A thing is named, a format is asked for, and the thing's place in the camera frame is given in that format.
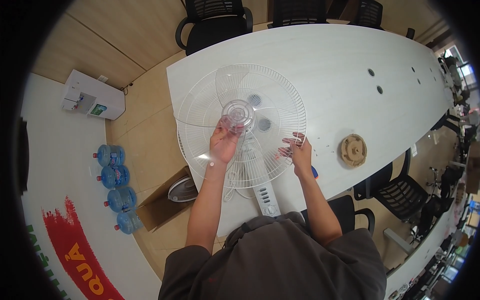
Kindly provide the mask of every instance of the gray t-shirt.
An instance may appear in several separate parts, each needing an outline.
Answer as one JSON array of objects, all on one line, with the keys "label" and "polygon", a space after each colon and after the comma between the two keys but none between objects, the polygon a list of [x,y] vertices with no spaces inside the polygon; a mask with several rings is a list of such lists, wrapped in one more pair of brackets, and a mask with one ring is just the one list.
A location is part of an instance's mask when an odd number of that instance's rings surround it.
[{"label": "gray t-shirt", "polygon": [[386,273],[367,229],[322,247],[290,219],[262,226],[213,256],[170,254],[162,299],[383,299]]}]

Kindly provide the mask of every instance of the hand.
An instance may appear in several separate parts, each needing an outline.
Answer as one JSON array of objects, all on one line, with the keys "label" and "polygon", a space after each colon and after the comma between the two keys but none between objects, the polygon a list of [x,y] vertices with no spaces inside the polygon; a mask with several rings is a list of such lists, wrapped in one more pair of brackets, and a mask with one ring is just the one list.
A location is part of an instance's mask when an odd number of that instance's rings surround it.
[{"label": "hand", "polygon": [[225,165],[228,164],[235,154],[242,132],[243,127],[240,126],[235,128],[235,132],[229,130],[226,120],[220,119],[210,138],[210,159]]},{"label": "hand", "polygon": [[290,147],[278,149],[281,156],[291,157],[295,166],[295,175],[299,178],[312,177],[312,145],[303,133],[293,132],[292,138],[284,138],[282,142],[290,144]]}]

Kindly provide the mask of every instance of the red painted logo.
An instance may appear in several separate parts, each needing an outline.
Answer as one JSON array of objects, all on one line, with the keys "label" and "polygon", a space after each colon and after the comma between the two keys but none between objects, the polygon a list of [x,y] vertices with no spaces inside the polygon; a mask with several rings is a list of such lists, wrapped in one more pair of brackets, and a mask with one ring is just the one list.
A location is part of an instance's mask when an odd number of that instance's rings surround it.
[{"label": "red painted logo", "polygon": [[56,208],[45,213],[48,237],[63,268],[87,299],[123,299],[103,272],[78,220],[73,202],[65,197],[66,216]]}]

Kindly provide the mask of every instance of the wall socket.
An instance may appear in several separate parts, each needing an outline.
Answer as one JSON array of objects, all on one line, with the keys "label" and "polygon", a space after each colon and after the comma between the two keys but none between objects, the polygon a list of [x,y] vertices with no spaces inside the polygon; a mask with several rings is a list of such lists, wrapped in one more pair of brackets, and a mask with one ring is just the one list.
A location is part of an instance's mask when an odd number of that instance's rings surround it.
[{"label": "wall socket", "polygon": [[97,80],[105,83],[108,80],[108,78],[103,75],[100,75],[100,77]]}]

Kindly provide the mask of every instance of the blue water bottle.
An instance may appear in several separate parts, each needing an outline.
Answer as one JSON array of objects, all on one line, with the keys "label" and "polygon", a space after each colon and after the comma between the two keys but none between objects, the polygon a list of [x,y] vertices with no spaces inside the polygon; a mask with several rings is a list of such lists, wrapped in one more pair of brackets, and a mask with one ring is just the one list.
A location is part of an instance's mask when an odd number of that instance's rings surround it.
[{"label": "blue water bottle", "polygon": [[127,185],[130,180],[130,173],[125,166],[103,167],[100,176],[96,177],[107,189]]},{"label": "blue water bottle", "polygon": [[107,200],[103,202],[103,205],[105,207],[109,206],[111,210],[118,213],[121,210],[135,207],[136,203],[137,195],[135,191],[131,187],[126,186],[109,191]]},{"label": "blue water bottle", "polygon": [[143,223],[140,221],[137,213],[134,210],[126,210],[119,212],[117,215],[117,224],[115,230],[121,230],[125,234],[132,234],[138,228],[143,227]]},{"label": "blue water bottle", "polygon": [[93,153],[93,158],[96,158],[102,167],[119,166],[125,161],[125,151],[121,146],[101,145],[97,153]]}]

